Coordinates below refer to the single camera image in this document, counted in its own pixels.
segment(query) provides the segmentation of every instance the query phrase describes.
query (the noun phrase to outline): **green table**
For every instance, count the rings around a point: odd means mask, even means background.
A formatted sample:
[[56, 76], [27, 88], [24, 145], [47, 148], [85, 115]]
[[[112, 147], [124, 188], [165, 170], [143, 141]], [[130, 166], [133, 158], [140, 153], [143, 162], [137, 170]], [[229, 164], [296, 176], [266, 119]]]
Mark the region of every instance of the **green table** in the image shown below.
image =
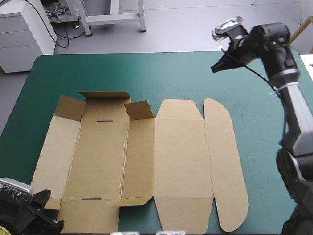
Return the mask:
[[[283, 110], [269, 86], [246, 69], [213, 75], [221, 52], [85, 54], [39, 57], [0, 138], [0, 177], [30, 183], [60, 95], [83, 99], [77, 91], [128, 91], [147, 99], [156, 114], [166, 98], [192, 99], [203, 114], [213, 98], [230, 112], [249, 195], [249, 213], [236, 233], [279, 233], [294, 208], [276, 169]], [[313, 107], [313, 83], [300, 59], [300, 87]], [[265, 75], [261, 61], [250, 66]], [[161, 230], [154, 201], [122, 208], [120, 231]], [[221, 233], [213, 208], [209, 233]]]

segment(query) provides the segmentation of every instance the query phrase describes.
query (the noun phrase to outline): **power cord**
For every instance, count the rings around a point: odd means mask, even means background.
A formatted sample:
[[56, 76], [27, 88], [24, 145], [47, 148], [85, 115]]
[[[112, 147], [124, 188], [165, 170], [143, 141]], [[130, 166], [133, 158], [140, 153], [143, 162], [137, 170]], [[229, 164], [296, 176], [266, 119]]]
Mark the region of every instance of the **power cord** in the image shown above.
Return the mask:
[[270, 87], [271, 89], [275, 92], [275, 94], [278, 96], [279, 100], [281, 101], [282, 105], [283, 105], [283, 110], [284, 110], [284, 126], [283, 126], [283, 137], [286, 133], [286, 128], [287, 128], [287, 122], [286, 122], [286, 106], [279, 94], [279, 92], [276, 92], [276, 89], [269, 83], [269, 81], [264, 78], [262, 75], [260, 75], [257, 71], [251, 69], [250, 67], [243, 65], [239, 60], [237, 60], [236, 58], [234, 58], [233, 56], [231, 56], [229, 53], [227, 53], [225, 50], [223, 50], [223, 48], [221, 48], [222, 52], [227, 55], [229, 58], [231, 58], [232, 60], [234, 60], [235, 62], [237, 62], [238, 64], [242, 65], [243, 67], [245, 67], [247, 70], [251, 71], [252, 73], [254, 73], [255, 75], [257, 75], [258, 77], [260, 77], [263, 81], [265, 81]]
[[45, 12], [47, 13], [49, 18], [52, 18], [52, 17], [54, 18], [55, 23], [65, 22], [69, 17], [69, 15], [67, 15], [67, 16], [65, 16], [65, 19], [62, 20], [60, 18], [61, 15], [59, 15], [59, 14], [64, 14], [66, 12], [60, 12], [59, 10], [57, 12], [54, 12], [54, 13], [52, 12], [52, 10], [46, 10]]
[[60, 21], [60, 23], [66, 21], [71, 15], [69, 13], [69, 8], [61, 5], [60, 2], [53, 2], [50, 5], [50, 10], [56, 15], [56, 18]]
[[64, 30], [65, 30], [65, 33], [66, 33], [66, 35], [67, 35], [67, 45], [66, 45], [66, 46], [63, 46], [63, 45], [58, 44], [57, 41], [54, 40], [53, 36], [51, 35], [51, 33], [50, 33], [50, 31], [49, 31], [49, 29], [48, 29], [48, 27], [47, 27], [47, 25], [45, 24], [45, 21], [43, 20], [43, 18], [42, 18], [41, 15], [39, 14], [38, 10], [35, 8], [35, 6], [34, 6], [31, 2], [29, 2], [28, 0], [25, 0], [25, 1], [26, 1], [29, 5], [31, 5], [31, 6], [34, 8], [34, 10], [37, 12], [37, 14], [39, 15], [40, 19], [41, 19], [42, 22], [44, 23], [47, 32], [49, 33], [50, 37], [51, 37], [52, 40], [55, 42], [55, 44], [58, 45], [59, 47], [67, 48], [67, 47], [69, 46], [69, 38], [68, 38], [68, 34], [67, 34], [66, 28], [64, 28]]
[[[48, 18], [56, 17], [56, 15], [53, 14], [52, 12], [49, 12], [49, 11], [45, 11], [45, 12], [46, 12], [47, 14], [50, 14], [50, 16], [48, 16]], [[84, 33], [85, 33], [85, 31], [83, 31], [80, 35], [75, 36], [75, 37], [65, 37], [65, 36], [63, 36], [63, 35], [61, 35], [61, 34], [55, 32], [55, 34], [58, 35], [58, 36], [60, 36], [61, 38], [69, 38], [69, 39], [79, 38], [79, 37], [83, 36]]]

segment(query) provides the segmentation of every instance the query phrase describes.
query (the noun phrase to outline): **gray floor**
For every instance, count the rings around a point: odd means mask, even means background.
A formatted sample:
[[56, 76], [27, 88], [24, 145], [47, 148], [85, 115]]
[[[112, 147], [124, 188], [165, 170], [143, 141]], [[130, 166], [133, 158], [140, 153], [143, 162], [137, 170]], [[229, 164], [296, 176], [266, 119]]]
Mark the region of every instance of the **gray floor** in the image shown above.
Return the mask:
[[[141, 33], [138, 23], [94, 26], [93, 36], [70, 40], [68, 48], [55, 48], [55, 54], [133, 53], [217, 50], [210, 35], [211, 28], [233, 16], [242, 16], [246, 28], [254, 25], [282, 22], [291, 32], [299, 27], [300, 0], [145, 0], [147, 32]], [[108, 12], [109, 0], [85, 0], [90, 15]], [[312, 3], [305, 2], [304, 17], [313, 12]], [[120, 0], [121, 12], [138, 9], [137, 0]], [[79, 35], [83, 27], [65, 25], [70, 36]], [[61, 25], [54, 26], [63, 34]], [[312, 46], [313, 28], [292, 44], [301, 54]], [[66, 39], [58, 39], [65, 45]], [[5, 74], [0, 70], [0, 134], [10, 116], [28, 72]]]

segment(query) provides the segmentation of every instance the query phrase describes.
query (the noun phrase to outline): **cardboard flap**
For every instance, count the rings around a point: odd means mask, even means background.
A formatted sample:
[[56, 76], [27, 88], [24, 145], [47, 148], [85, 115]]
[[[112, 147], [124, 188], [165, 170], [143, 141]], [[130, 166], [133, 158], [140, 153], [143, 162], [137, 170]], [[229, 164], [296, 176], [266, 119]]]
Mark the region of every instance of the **cardboard flap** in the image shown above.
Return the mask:
[[31, 182], [35, 193], [51, 190], [51, 202], [48, 201], [47, 208], [59, 208], [60, 201], [56, 200], [63, 196], [79, 129], [79, 121], [52, 117]]
[[154, 118], [130, 122], [121, 199], [152, 197], [154, 133]]
[[155, 197], [155, 202], [164, 231], [207, 231], [213, 197]]
[[118, 200], [62, 200], [58, 220], [64, 220], [63, 233], [109, 234], [117, 231]]
[[126, 121], [129, 116], [126, 113], [124, 104], [130, 103], [131, 99], [93, 99], [86, 102], [82, 122], [110, 122]]
[[82, 121], [64, 199], [119, 201], [128, 126], [121, 121]]
[[54, 115], [59, 116], [61, 118], [80, 121], [84, 109], [85, 109], [84, 101], [62, 95], [59, 99], [59, 103], [54, 112]]
[[86, 98], [101, 99], [128, 99], [131, 98], [128, 92], [78, 92]]
[[204, 101], [211, 177], [221, 228], [237, 229], [248, 213], [248, 195], [237, 149], [233, 123], [227, 109], [213, 99]]
[[147, 100], [125, 104], [125, 109], [130, 120], [154, 118], [149, 102]]
[[210, 161], [204, 120], [191, 100], [165, 100], [156, 117], [153, 196], [163, 230], [206, 232]]
[[60, 198], [50, 197], [49, 201], [45, 205], [45, 209], [59, 210], [60, 206], [61, 206], [61, 199]]
[[116, 203], [113, 207], [143, 206], [151, 198], [152, 197], [137, 197], [137, 198], [122, 199], [118, 203]]
[[203, 120], [196, 104], [187, 99], [165, 99], [156, 116], [158, 119]]

